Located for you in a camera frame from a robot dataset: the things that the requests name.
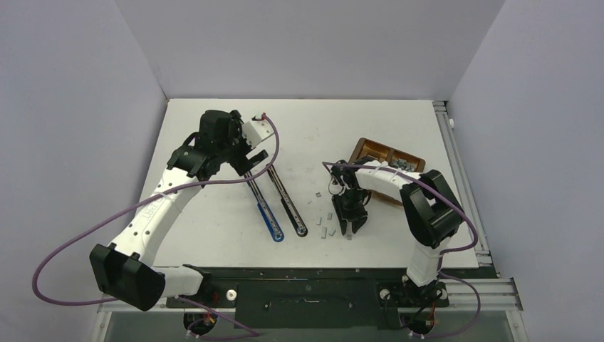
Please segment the black stapler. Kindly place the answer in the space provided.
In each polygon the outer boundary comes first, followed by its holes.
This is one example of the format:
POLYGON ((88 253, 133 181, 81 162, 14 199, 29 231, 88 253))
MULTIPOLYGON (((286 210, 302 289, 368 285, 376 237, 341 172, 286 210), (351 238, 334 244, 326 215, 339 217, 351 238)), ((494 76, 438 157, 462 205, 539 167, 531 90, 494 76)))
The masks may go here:
POLYGON ((276 168, 272 165, 268 168, 268 174, 273 182, 275 188, 277 189, 280 195, 281 204, 288 215, 288 218, 299 237, 306 237, 308 235, 308 228, 304 223, 301 215, 299 214, 293 200, 291 199, 289 193, 287 192, 284 184, 282 183, 276 168))

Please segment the brown plastic tray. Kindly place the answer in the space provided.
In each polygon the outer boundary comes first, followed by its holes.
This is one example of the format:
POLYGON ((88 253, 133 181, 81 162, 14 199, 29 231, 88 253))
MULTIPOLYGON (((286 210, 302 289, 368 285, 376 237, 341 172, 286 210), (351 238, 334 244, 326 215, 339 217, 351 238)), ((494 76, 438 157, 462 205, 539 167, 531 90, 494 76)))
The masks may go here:
POLYGON ((358 169, 355 177, 361 188, 369 190, 376 197, 393 203, 399 207, 402 206, 400 189, 411 182, 403 177, 406 174, 410 177, 418 178, 418 175, 424 172, 425 160, 407 152, 397 150, 393 147, 370 140, 367 138, 359 139, 353 154, 349 161, 353 164, 368 162, 368 165, 376 169, 358 169), (393 158, 400 158, 412 161, 417 164, 416 172, 407 172, 390 166, 393 158))

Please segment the blue stapler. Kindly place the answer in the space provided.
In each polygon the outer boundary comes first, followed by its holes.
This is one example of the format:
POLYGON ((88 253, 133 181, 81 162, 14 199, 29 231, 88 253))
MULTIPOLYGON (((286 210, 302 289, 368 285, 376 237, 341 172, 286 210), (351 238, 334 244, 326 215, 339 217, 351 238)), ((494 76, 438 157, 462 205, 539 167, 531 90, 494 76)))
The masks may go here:
POLYGON ((249 180, 246 183, 256 198, 258 210, 265 222, 265 225, 267 226, 271 238, 275 242, 282 242, 284 239, 283 231, 256 181, 249 180))

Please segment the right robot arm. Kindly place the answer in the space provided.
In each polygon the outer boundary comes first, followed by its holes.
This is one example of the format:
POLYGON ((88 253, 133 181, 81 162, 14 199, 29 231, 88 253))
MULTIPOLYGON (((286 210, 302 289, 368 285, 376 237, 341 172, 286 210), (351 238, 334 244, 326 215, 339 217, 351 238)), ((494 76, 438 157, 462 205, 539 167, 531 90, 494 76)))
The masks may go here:
POLYGON ((407 172, 370 158, 354 163, 325 162, 342 190, 331 197, 343 235, 356 234, 368 221, 366 205, 374 192, 402 203, 415 245, 402 288, 404 299, 420 305, 430 297, 452 237, 468 218, 441 172, 407 172))

